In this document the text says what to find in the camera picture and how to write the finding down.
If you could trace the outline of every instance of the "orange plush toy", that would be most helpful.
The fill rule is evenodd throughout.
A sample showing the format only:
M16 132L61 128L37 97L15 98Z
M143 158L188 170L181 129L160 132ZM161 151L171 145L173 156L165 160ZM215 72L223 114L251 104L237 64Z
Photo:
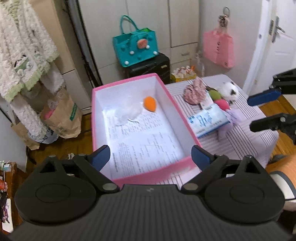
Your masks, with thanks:
M144 108L148 111L155 112L156 110L156 101L153 97L148 96L144 99Z

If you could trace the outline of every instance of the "drawer handle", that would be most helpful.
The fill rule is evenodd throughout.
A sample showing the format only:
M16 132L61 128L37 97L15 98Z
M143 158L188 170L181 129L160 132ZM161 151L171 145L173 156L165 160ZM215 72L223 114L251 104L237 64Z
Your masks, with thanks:
M186 56L186 55L189 55L189 54L190 54L190 52L186 52L186 53L182 53L181 55Z

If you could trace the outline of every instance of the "teal felt bag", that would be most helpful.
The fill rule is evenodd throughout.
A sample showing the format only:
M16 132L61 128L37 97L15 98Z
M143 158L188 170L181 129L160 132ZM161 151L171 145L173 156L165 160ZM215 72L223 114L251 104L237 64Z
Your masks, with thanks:
M123 19L131 21L136 30L125 34L122 29ZM135 22L127 15L123 15L120 20L121 35L113 37L113 47L116 56L123 67L140 63L158 55L155 32L148 29L138 29Z

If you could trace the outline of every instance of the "black suitcase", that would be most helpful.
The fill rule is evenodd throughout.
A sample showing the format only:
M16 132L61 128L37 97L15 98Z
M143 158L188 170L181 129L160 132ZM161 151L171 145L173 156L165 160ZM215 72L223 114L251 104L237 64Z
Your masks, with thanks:
M127 78L142 74L156 73L164 84L170 83L170 59L163 53L138 64L124 68Z

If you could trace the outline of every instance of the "wooden floor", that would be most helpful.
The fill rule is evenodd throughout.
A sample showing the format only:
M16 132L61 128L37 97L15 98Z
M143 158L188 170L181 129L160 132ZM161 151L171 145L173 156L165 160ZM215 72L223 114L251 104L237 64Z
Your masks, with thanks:
M260 109L266 116L271 116L279 113L295 114L294 108L287 102L284 97L279 100L261 106ZM82 117L82 131L91 128L91 115ZM30 156L36 160L38 164L49 155L56 155L58 158L66 156L68 153L74 154L90 154L92 153L92 138L91 131L81 133L77 138L63 139L59 138L56 142L50 145L40 145L40 149L30 152ZM284 154L289 155L296 153L296 147L293 145L291 139L284 133L279 132L279 139L273 151L273 155ZM32 172L34 165L28 161L27 172Z

